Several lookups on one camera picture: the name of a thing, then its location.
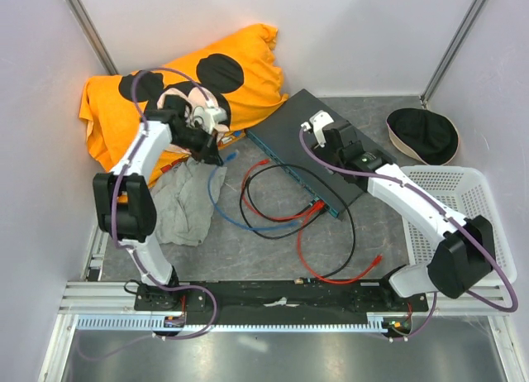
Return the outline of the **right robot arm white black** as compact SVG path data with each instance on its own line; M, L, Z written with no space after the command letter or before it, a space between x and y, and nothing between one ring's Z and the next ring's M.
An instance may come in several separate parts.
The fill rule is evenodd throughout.
M349 123L317 123L313 133L319 163L389 205L433 250L429 262L390 274L389 283L378 291L384 308L398 310L408 297L420 293L458 298L493 271L493 227L486 217L466 217L426 193L383 151L365 149Z

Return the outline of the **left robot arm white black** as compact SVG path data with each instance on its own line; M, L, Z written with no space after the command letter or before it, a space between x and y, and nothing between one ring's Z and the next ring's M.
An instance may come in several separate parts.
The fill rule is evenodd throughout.
M99 228L110 234L116 248L129 253L141 282L155 286L153 301L164 310L178 307L182 292L155 237L157 211L148 181L170 145L189 151L195 160L221 166L218 126L226 119L226 111L212 101L192 108L169 95L161 109L141 112L139 131L125 155L110 172L93 178Z

